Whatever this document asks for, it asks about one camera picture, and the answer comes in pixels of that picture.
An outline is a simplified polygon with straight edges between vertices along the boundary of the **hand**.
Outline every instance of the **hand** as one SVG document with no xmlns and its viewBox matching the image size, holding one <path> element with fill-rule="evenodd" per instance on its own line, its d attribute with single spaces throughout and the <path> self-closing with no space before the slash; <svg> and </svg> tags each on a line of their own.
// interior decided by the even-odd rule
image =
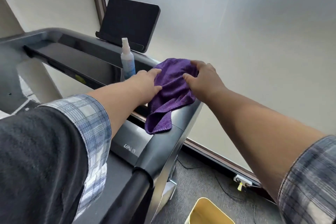
<svg viewBox="0 0 336 224">
<path fill-rule="evenodd" d="M 137 89 L 140 105 L 149 103 L 153 97 L 162 90 L 162 86 L 154 86 L 154 79 L 159 73 L 161 73 L 161 69 L 157 68 L 153 68 L 148 72 L 141 70 L 136 75 L 126 80 L 126 82 L 132 84 L 131 87 Z"/>
<path fill-rule="evenodd" d="M 200 101 L 207 103 L 216 92 L 226 89 L 216 73 L 216 69 L 210 63 L 205 64 L 203 61 L 191 60 L 191 64 L 197 67 L 199 71 L 198 76 L 195 78 L 185 73 L 183 74 L 183 78 Z"/>
</svg>

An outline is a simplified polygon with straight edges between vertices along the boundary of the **microfiber cloth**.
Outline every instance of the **microfiber cloth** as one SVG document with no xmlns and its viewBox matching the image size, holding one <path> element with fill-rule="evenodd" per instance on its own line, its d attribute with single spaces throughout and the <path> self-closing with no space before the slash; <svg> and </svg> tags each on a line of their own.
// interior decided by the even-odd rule
<svg viewBox="0 0 336 224">
<path fill-rule="evenodd" d="M 182 75 L 198 75 L 196 66 L 191 65 L 187 59 L 166 59 L 155 68 L 162 69 L 154 80 L 154 85 L 162 86 L 162 90 L 148 103 L 149 115 L 145 130 L 150 135 L 170 130 L 171 112 L 195 102 L 196 97 L 191 93 Z"/>
</svg>

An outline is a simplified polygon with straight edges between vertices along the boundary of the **spray bottle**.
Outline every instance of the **spray bottle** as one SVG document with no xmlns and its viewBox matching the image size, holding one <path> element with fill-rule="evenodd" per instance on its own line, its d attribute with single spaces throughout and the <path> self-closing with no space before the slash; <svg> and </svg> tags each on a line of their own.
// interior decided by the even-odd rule
<svg viewBox="0 0 336 224">
<path fill-rule="evenodd" d="M 124 69 L 124 78 L 127 80 L 132 75 L 135 75 L 134 55 L 131 52 L 131 48 L 128 45 L 127 38 L 121 39 L 123 42 L 123 52 L 121 54 L 121 63 Z"/>
</svg>

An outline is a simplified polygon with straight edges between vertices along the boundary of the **shirt cuff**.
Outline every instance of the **shirt cuff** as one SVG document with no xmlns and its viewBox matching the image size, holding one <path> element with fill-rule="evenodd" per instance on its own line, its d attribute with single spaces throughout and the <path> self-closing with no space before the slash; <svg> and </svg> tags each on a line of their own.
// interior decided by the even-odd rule
<svg viewBox="0 0 336 224">
<path fill-rule="evenodd" d="M 336 137 L 326 136 L 295 161 L 279 190 L 287 224 L 331 224 L 336 218 Z"/>
<path fill-rule="evenodd" d="M 79 94 L 43 104 L 63 113 L 78 129 L 88 157 L 88 175 L 75 219 L 81 215 L 103 191 L 107 157 L 111 145 L 111 124 L 104 107 L 93 97 Z"/>
</svg>

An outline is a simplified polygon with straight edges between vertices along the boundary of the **yellow trash can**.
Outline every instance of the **yellow trash can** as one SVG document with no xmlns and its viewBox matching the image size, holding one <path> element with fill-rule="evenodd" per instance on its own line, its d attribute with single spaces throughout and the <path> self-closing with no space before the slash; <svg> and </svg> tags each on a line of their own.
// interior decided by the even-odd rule
<svg viewBox="0 0 336 224">
<path fill-rule="evenodd" d="M 184 224 L 235 224 L 213 202 L 205 197 L 197 200 Z"/>
</svg>

